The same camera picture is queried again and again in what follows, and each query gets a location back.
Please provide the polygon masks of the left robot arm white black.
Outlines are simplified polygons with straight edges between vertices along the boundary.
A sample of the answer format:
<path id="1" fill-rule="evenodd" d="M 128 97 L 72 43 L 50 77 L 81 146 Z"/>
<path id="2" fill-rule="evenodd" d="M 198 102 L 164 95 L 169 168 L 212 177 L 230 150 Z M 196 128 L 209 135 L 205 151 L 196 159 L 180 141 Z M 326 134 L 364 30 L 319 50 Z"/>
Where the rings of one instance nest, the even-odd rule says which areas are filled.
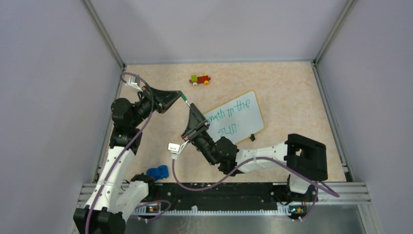
<path id="1" fill-rule="evenodd" d="M 73 216 L 81 234 L 123 234 L 138 204 L 156 196 L 156 188 L 150 185 L 153 178 L 148 175 L 133 179 L 123 193 L 120 189 L 141 142 L 144 128 L 138 125 L 146 127 L 155 111 L 165 113 L 181 98 L 182 92 L 144 86 L 138 96 L 138 102 L 118 98 L 111 105 L 113 131 L 107 161 L 90 198 Z"/>

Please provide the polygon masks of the yellow framed whiteboard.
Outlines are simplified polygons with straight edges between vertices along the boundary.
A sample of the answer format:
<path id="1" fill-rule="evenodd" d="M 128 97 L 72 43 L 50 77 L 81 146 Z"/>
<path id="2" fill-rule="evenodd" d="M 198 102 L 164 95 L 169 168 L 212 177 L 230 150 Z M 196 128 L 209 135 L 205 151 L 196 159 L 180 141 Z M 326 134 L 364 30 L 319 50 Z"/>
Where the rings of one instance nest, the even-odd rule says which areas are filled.
<path id="1" fill-rule="evenodd" d="M 264 129 L 264 121 L 255 91 L 246 92 L 204 114 L 214 141 L 221 137 L 236 144 Z"/>

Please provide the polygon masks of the green white marker pen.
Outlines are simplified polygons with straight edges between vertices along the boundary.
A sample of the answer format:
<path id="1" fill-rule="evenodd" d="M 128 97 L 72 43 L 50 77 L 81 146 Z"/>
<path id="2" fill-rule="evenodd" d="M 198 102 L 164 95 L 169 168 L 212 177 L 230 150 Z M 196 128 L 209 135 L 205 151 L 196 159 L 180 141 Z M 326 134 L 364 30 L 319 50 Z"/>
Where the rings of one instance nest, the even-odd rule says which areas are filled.
<path id="1" fill-rule="evenodd" d="M 183 101 L 185 102 L 185 104 L 190 107 L 191 103 L 188 101 L 187 97 L 181 93 L 181 98 L 183 99 Z"/>

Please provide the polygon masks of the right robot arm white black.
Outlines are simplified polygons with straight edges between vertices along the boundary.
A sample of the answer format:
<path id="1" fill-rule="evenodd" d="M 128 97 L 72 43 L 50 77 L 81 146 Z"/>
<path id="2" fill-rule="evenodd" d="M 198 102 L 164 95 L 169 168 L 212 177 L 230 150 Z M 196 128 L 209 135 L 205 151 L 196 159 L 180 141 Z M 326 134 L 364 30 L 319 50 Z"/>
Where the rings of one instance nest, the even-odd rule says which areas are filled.
<path id="1" fill-rule="evenodd" d="M 326 146 L 299 134 L 289 134 L 284 143 L 260 149 L 239 149 L 224 136 L 217 141 L 207 132 L 209 123 L 195 104 L 189 104 L 188 123 L 181 134 L 210 165 L 227 176 L 246 174 L 275 166 L 290 172 L 286 196 L 300 200 L 315 182 L 328 179 Z"/>

